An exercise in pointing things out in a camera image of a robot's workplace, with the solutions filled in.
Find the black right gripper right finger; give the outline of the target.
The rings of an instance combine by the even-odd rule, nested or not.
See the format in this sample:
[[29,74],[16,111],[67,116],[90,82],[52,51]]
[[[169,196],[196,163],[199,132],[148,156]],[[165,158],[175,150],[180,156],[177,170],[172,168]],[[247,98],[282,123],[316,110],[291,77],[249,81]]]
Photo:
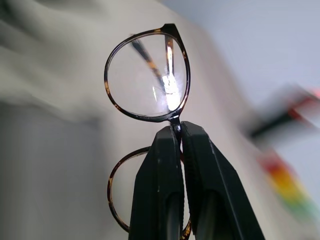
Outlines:
[[181,140],[195,240],[265,240],[237,171],[206,131],[183,121]]

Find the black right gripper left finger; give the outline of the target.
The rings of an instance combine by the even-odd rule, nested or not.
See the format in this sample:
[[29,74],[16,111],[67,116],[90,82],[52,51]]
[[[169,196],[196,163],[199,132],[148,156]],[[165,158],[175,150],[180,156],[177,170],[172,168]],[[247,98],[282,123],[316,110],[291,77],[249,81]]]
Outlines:
[[129,240],[180,240],[184,183],[174,131],[159,130],[135,177]]

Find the tortoiseshell round eyeglasses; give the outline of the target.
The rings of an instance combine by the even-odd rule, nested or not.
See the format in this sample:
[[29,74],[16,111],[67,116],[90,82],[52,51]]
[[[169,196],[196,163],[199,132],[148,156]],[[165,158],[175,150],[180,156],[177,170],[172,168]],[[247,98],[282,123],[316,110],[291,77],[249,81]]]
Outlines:
[[[112,105],[122,114],[143,122],[168,122],[181,149],[180,115],[189,97],[191,70],[186,48],[177,26],[166,23],[160,28],[133,34],[110,53],[104,67],[104,87]],[[120,227],[128,233],[130,222],[119,216],[113,200],[113,181],[119,168],[127,161],[146,157],[151,145],[124,156],[112,169],[107,184],[110,212]],[[190,220],[184,220],[179,240],[189,240]]]

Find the rainbow coloured striped object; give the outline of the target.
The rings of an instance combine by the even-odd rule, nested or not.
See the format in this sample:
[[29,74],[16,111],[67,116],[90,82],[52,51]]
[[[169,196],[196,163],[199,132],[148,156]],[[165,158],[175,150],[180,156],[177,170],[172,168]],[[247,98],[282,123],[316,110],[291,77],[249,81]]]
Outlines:
[[275,151],[260,154],[257,162],[277,198],[298,221],[318,220],[317,206],[289,164]]

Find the red and black marker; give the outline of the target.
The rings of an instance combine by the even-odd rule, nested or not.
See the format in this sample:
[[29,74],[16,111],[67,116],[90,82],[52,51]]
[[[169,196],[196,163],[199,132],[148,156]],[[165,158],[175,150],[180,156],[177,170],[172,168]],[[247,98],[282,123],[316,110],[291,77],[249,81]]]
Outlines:
[[291,123],[307,123],[300,110],[320,108],[320,87],[316,89],[296,88],[280,91],[261,106],[257,118],[249,119],[244,128],[245,135],[253,141]]

